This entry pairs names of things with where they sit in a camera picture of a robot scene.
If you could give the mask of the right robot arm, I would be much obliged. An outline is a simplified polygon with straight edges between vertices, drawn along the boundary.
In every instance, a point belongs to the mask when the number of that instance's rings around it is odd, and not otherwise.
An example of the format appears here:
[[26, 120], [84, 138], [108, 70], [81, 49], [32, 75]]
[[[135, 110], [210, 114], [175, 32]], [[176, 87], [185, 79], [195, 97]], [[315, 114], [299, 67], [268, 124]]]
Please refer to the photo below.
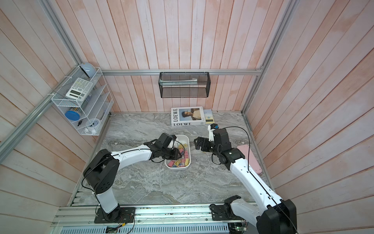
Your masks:
[[252, 195], [256, 205], [232, 196], [223, 205], [210, 206], [213, 220], [245, 220], [260, 234], [296, 234], [297, 209], [291, 200], [283, 200], [249, 165], [245, 155], [229, 141], [226, 128], [209, 127], [209, 137], [194, 140], [197, 150], [216, 155]]

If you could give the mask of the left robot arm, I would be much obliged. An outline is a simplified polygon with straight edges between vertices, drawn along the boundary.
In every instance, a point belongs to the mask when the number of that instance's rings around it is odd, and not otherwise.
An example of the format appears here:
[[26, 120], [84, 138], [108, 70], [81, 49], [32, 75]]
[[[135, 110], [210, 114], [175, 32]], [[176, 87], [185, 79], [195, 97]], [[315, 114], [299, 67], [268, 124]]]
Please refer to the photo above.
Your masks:
[[158, 139], [123, 151], [100, 150], [83, 172], [89, 189], [95, 195], [100, 208], [94, 223], [133, 222], [133, 212], [120, 207], [113, 193], [113, 183], [119, 170], [132, 164], [156, 158], [179, 160], [184, 156], [186, 147], [176, 135], [163, 133]]

